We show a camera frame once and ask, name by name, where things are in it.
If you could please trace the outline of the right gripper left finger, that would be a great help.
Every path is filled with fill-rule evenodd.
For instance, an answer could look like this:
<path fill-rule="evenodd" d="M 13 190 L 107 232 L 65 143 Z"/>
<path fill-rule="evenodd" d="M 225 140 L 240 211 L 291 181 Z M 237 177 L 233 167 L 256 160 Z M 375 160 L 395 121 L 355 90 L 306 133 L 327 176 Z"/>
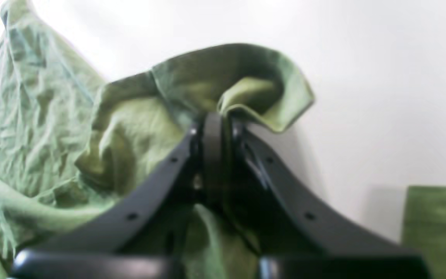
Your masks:
<path fill-rule="evenodd" d="M 66 234 L 20 252 L 11 279 L 182 279 L 192 206 L 221 201 L 223 120 L 209 113 L 141 186 Z"/>

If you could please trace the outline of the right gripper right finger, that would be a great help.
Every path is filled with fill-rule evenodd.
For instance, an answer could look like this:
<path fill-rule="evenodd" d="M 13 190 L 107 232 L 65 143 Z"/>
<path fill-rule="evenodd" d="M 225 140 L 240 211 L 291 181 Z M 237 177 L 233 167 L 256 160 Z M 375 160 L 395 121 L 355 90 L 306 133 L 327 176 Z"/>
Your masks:
<path fill-rule="evenodd" d="M 229 201 L 258 240 L 259 279 L 429 279 L 423 257 L 348 220 L 243 122 L 231 128 Z"/>

